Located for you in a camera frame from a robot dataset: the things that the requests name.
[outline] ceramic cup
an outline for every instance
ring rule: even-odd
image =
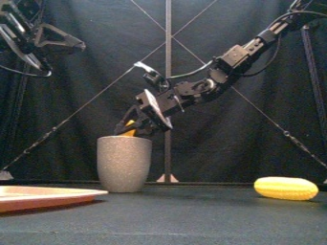
[[[97,140],[97,172],[109,192],[137,192],[148,177],[152,142],[130,136]]]

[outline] yellow object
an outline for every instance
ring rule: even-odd
[[[134,121],[133,120],[129,120],[128,123],[126,123],[126,126],[130,125],[130,124],[133,124],[133,123],[134,123]],[[121,136],[133,136],[134,132],[136,132],[134,129],[133,130],[129,130],[124,134],[121,134]]]
[[[304,201],[317,195],[317,186],[301,178],[264,177],[253,182],[255,191],[265,197]]]

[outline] black table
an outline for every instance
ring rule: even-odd
[[[0,244],[324,245],[327,192],[301,202],[251,187],[149,185],[84,205],[2,214]]]

